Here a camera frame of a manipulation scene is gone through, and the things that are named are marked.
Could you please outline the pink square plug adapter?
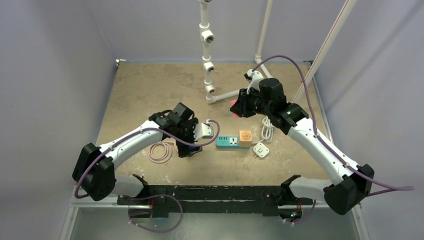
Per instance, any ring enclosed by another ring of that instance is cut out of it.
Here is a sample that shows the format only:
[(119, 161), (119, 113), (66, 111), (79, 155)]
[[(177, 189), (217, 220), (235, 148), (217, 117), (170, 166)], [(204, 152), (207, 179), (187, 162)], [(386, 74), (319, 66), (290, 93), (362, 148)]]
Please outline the pink square plug adapter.
[(232, 116), (234, 117), (234, 118), (240, 118), (240, 116), (236, 113), (236, 111), (237, 111), (237, 108), (235, 108), (234, 106), (236, 105), (236, 103), (237, 103), (237, 100), (232, 100), (231, 102), (230, 102), (230, 112), (232, 113)]

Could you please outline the tan cube plug adapter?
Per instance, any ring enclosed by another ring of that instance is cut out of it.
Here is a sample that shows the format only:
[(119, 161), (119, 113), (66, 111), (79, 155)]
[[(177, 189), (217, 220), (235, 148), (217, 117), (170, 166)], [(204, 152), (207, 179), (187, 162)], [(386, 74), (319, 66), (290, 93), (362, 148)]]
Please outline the tan cube plug adapter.
[(240, 130), (238, 132), (238, 146), (241, 148), (250, 148), (253, 143), (251, 130)]

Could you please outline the teal power strip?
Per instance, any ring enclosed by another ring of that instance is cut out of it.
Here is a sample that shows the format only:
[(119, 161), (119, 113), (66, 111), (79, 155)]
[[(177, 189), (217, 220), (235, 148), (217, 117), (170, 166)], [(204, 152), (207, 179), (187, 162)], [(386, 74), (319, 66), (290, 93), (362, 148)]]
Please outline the teal power strip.
[(217, 149), (249, 149), (249, 146), (240, 146), (239, 145), (239, 138), (237, 136), (218, 136), (215, 140), (215, 147)]

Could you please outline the blue cube socket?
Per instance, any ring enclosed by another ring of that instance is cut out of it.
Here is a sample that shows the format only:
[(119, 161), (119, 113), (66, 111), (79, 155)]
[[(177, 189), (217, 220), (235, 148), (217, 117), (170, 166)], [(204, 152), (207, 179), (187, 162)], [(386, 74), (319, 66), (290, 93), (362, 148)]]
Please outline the blue cube socket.
[(197, 146), (197, 147), (195, 147), (195, 146), (189, 146), (189, 152), (190, 152), (191, 155), (200, 153), (202, 151), (203, 151), (203, 148), (201, 146)]

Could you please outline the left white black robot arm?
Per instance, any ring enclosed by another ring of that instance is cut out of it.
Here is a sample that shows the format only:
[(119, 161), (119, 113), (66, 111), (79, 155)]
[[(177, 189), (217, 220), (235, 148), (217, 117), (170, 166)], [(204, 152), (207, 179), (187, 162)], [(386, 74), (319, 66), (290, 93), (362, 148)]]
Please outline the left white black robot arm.
[(115, 140), (100, 146), (86, 144), (72, 172), (76, 182), (74, 196), (100, 201), (110, 194), (123, 195), (138, 205), (146, 203), (149, 191), (143, 178), (138, 175), (118, 176), (116, 170), (135, 154), (166, 138), (176, 141), (181, 158), (201, 152), (202, 146), (197, 145), (195, 139), (198, 125), (194, 112), (178, 103), (172, 110), (154, 113), (140, 126)]

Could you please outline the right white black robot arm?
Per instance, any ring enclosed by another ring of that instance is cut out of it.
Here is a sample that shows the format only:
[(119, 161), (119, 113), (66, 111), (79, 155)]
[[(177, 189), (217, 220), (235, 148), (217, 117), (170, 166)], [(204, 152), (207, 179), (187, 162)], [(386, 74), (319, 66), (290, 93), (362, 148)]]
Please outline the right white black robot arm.
[(345, 215), (368, 197), (375, 171), (343, 155), (331, 141), (314, 128), (314, 121), (298, 104), (287, 101), (283, 85), (266, 78), (258, 88), (242, 88), (230, 111), (241, 118), (256, 114), (268, 117), (271, 124), (302, 146), (326, 172), (329, 179), (309, 179), (293, 175), (280, 185), (279, 205), (301, 198), (325, 202), (339, 215)]

